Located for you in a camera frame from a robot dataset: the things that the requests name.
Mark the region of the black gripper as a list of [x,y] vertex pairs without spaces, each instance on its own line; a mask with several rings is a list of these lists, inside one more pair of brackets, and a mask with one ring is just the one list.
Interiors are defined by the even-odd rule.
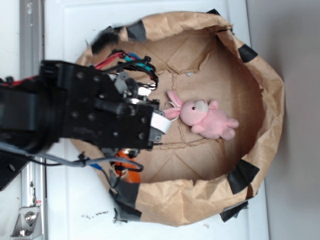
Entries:
[[[53,132],[58,138],[89,142],[100,149],[150,150],[172,121],[157,100],[139,95],[137,82],[126,72],[107,73],[65,61],[44,60],[40,78],[53,108]],[[128,151],[119,150],[111,166],[115,183],[141,183],[141,168]]]

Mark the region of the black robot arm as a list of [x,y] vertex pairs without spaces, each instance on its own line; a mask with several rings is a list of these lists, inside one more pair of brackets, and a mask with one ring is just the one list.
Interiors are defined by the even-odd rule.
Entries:
[[4,190],[32,156],[44,156],[61,138],[98,147],[108,157],[121,149],[136,156],[151,150],[171,126],[139,89],[128,71],[147,74],[157,88],[148,59],[106,70],[44,60],[37,76],[0,82],[0,188]]

